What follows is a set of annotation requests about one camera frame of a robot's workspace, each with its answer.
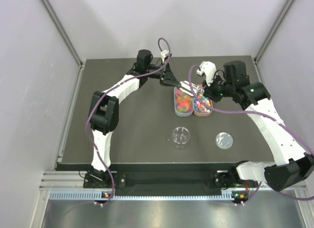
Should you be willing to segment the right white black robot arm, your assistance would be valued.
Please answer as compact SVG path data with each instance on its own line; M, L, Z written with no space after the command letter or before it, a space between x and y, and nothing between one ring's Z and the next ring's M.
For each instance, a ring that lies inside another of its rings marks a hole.
M260 181L280 192L305 180L314 171L314 154L288 132L265 86L250 82L243 61L230 61L223 67L223 75L219 76L214 63L201 63L197 74L205 76L202 82L204 96L214 102L231 97L238 103L242 108L239 113L252 119L274 159L273 164L240 162L229 174L230 183L239 187L246 180Z

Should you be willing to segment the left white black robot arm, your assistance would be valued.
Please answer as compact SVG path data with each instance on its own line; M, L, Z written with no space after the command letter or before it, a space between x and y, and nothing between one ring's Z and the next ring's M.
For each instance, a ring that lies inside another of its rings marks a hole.
M167 62L169 52L164 51L160 66L152 64L153 55L149 50L140 50L136 62L124 77L110 89L93 93L86 128L91 128L89 138L94 153L90 174L101 187L106 187L113 179L109 170L110 143L113 131L119 122L119 105L130 94L140 89L149 78L158 79L162 86L173 86L189 96L201 89L187 81L178 81Z

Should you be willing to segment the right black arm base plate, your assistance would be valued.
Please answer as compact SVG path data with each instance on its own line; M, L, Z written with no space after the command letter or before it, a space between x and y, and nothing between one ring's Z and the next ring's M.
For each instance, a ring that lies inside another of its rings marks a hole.
M228 189L247 185L249 188L256 188L258 183L253 180L241 180L228 171L216 171L212 174L213 182L217 188Z

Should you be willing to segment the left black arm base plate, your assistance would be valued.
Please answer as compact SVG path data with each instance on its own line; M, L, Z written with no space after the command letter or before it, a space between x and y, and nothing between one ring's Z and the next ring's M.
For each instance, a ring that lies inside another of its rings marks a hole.
M125 188L126 186L126 174L125 173L113 173L115 188ZM84 177L83 188L87 189L100 189L112 188L112 180L110 175L106 172L104 175L97 177L91 173L87 173Z

